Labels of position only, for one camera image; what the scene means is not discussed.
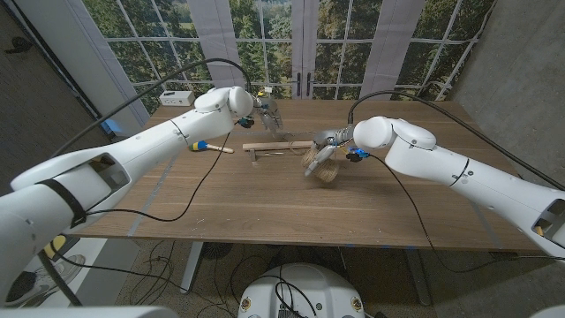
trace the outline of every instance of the table leg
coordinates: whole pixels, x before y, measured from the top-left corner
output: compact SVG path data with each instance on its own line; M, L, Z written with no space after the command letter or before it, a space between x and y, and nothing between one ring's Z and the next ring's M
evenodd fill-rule
M406 254L406 259L408 260L408 269L412 274L412 279L414 280L414 285L416 286L416 292L418 293L420 304L422 304L422 306L432 305L430 291L427 289L424 266L422 265L422 259L420 258L418 250L404 250L404 253Z
M188 254L188 260L186 260L185 273L183 274L183 282L180 286L183 288L180 290L182 293L188 293L192 288L192 281L196 275L196 270L200 262L200 252L202 252L202 247L204 242L192 242L191 252Z

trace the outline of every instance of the window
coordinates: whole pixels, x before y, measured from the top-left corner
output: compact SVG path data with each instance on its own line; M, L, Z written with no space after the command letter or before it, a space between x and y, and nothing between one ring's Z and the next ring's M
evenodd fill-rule
M84 0L92 19L114 51L137 92L179 66L204 59L186 2L175 0ZM147 112L159 106L163 90L213 87L205 65L179 74L142 98Z
M320 0L314 99L359 98L381 0Z
M395 89L442 100L457 81L493 0L427 0ZM392 100L404 100L392 96Z
M253 94L272 87L274 98L291 98L291 0L230 0L241 65Z

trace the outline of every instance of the wooden stick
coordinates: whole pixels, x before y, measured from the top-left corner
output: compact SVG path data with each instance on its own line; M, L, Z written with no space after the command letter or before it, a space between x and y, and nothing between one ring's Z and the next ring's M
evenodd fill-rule
M233 154L233 149L232 149L232 148L224 147L224 148L222 149L222 147L218 147L218 146L214 146L214 145L210 145L210 144L206 145L206 148L208 148L208 149L213 149L213 150L218 150L218 151L223 151L223 152L228 153L228 154Z
M285 142L262 142L253 144L244 144L244 150L249 151L254 150L279 150L279 149L300 149L300 148L310 148L312 146L311 141L285 141Z

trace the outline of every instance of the wooden table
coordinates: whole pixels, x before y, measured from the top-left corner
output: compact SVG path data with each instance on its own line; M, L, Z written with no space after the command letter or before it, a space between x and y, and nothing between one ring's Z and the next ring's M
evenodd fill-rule
M349 101L279 101L289 140L311 140L313 132L347 125ZM439 105L478 128L454 102ZM161 107L147 127L188 108ZM508 161L479 138L418 102L364 102L363 120L382 115L403 118L434 133L438 145L515 173ZM238 243L429 248L418 217L402 188L381 163L351 163L338 153L340 171L324 184L305 178L301 156L260 157L252 163L244 143L282 141L263 129L237 126L223 154L197 192L185 216L161 223L127 213L109 213L79 235L104 238L190 239ZM208 140L221 146L224 137ZM384 158L386 149L374 152ZM215 151L182 151L138 182L119 204L162 218L178 216L217 156ZM433 244L457 250L538 250L509 223L444 185L399 176L418 205Z

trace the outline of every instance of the black strap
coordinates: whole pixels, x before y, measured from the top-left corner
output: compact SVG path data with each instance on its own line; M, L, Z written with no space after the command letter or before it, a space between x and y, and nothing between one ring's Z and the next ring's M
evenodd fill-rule
M46 185L51 190L55 191L61 198L67 202L72 210L74 216L72 217L71 228L87 221L87 212L82 208L77 198L72 193L61 185L57 180L47 179L37 183L38 185Z

